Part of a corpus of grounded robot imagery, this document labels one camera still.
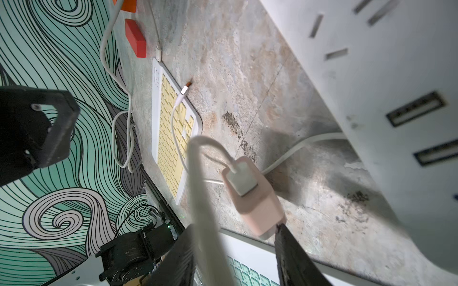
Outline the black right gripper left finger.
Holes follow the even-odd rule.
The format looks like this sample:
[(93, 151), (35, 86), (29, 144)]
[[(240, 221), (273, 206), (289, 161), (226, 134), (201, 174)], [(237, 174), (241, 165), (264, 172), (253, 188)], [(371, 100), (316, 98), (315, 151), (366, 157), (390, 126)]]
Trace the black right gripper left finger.
[(194, 225), (180, 235), (163, 263), (146, 281), (145, 286), (192, 286), (196, 269)]

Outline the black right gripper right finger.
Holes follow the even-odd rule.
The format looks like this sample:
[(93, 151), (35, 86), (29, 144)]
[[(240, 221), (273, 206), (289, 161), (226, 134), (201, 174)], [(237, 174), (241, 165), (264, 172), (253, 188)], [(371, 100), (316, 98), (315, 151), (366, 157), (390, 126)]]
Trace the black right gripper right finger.
[(276, 226), (275, 251), (281, 286), (331, 286), (285, 224)]

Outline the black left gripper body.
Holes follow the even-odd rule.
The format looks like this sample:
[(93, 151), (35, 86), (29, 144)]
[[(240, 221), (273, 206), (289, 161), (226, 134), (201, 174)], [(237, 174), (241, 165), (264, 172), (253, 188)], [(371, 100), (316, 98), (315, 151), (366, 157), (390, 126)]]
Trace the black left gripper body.
[(79, 114), (68, 91), (1, 87), (1, 185), (67, 159)]

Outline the pink charger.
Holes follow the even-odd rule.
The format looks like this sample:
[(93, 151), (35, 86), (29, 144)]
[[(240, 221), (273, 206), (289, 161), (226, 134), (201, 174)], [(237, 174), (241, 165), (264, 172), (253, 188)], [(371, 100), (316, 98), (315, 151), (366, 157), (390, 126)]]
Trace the pink charger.
[(286, 223), (272, 185), (249, 157), (238, 158), (234, 168), (225, 168), (221, 176), (237, 212), (255, 237), (267, 240), (275, 234), (276, 226)]

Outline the white power strip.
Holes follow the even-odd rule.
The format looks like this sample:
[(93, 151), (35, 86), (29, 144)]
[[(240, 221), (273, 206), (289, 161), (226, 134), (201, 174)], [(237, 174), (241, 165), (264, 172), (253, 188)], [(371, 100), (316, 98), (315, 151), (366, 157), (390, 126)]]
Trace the white power strip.
[(458, 271), (456, 1), (263, 1), (421, 253)]

